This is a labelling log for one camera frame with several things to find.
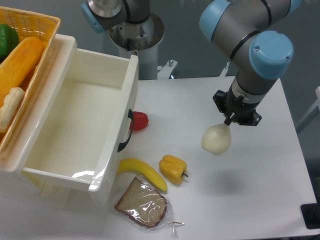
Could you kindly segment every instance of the white drawer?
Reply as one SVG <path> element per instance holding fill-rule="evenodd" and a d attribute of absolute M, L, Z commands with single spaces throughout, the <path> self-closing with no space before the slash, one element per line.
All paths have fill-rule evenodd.
<path fill-rule="evenodd" d="M 130 138 L 138 57 L 76 49 L 61 87 L 56 86 L 49 111 L 38 110 L 48 111 L 38 112 L 45 118 L 37 119 L 43 122 L 41 129 L 25 143 L 29 151 L 19 156 L 22 172 L 34 182 L 89 191 L 93 200 L 105 204 L 118 167 L 119 145 L 125 147 Z"/>

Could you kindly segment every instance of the drawer handle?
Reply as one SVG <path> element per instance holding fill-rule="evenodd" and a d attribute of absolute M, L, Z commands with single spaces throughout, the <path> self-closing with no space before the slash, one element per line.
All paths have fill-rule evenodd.
<path fill-rule="evenodd" d="M 118 146 L 118 153 L 121 152 L 123 149 L 125 149 L 125 147 L 127 146 L 127 144 L 129 143 L 130 141 L 130 138 L 131 138 L 131 135 L 132 135 L 132 132 L 134 130 L 134 125 L 135 125 L 135 120 L 134 120 L 134 112 L 129 109 L 129 112 L 128 112 L 128 118 L 131 119 L 131 122 L 132 122 L 132 127 L 131 127 L 131 130 L 130 130 L 130 133 L 129 133 L 129 137 L 128 139 L 125 141 L 125 142 L 120 142 L 119 143 L 119 146 Z"/>

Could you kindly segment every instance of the green bell pepper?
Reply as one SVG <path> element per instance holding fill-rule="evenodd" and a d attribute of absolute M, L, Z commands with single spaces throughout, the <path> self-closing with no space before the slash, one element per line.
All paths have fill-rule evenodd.
<path fill-rule="evenodd" d="M 7 24 L 0 24 L 0 62 L 5 60 L 18 44 L 17 31 Z"/>

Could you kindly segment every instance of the plastic wrap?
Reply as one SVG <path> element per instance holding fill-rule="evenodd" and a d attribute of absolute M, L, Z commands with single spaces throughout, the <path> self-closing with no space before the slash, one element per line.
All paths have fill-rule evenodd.
<path fill-rule="evenodd" d="M 144 230 L 160 230 L 172 223 L 168 198 L 143 178 L 132 180 L 114 208 Z"/>

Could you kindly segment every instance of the wicker basket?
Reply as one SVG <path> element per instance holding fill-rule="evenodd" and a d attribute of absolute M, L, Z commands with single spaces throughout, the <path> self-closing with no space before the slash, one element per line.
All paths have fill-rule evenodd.
<path fill-rule="evenodd" d="M 30 74 L 22 83 L 21 88 L 25 90 L 25 94 L 10 127 L 6 133 L 0 133 L 0 153 L 5 150 L 14 131 L 19 131 L 17 127 L 19 123 L 23 124 L 21 119 L 24 113 L 27 114 L 25 112 L 26 106 L 30 102 L 35 88 L 41 83 L 41 73 L 44 69 L 47 52 L 58 31 L 60 22 L 61 20 L 57 17 L 0 6 L 0 23 L 14 28 L 19 35 L 20 42 L 27 37 L 37 37 L 45 45 L 41 60 L 34 73 Z"/>

